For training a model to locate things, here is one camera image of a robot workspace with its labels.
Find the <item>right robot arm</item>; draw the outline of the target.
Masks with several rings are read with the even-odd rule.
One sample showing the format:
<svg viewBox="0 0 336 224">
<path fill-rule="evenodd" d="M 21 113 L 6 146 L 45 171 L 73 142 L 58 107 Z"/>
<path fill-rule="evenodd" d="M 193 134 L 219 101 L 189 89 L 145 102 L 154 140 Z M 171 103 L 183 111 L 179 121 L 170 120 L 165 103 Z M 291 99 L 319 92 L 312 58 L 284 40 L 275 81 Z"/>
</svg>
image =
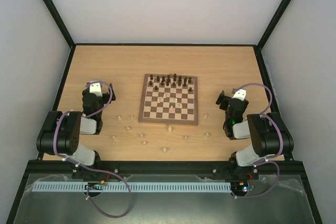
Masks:
<svg viewBox="0 0 336 224">
<path fill-rule="evenodd" d="M 216 104 L 225 111 L 223 130 L 230 140 L 251 139 L 243 150 L 232 153 L 229 172 L 239 178 L 247 172 L 248 166 L 257 166 L 288 152 L 294 142 L 288 128 L 278 112 L 249 114 L 243 119 L 248 106 L 246 90 L 240 89 L 232 97 L 222 91 Z"/>
</svg>

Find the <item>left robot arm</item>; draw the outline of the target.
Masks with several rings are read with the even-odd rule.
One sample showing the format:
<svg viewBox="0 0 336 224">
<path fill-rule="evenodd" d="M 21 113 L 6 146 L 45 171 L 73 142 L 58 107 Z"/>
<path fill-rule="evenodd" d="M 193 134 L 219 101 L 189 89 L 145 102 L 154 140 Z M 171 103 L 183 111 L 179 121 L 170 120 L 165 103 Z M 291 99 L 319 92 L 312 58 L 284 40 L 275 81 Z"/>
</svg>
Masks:
<svg viewBox="0 0 336 224">
<path fill-rule="evenodd" d="M 76 166 L 97 167 L 97 151 L 80 143 L 80 135 L 98 135 L 103 126 L 103 110 L 116 99 L 113 86 L 101 80 L 87 83 L 82 92 L 82 111 L 50 111 L 38 134 L 36 147 Z"/>
</svg>

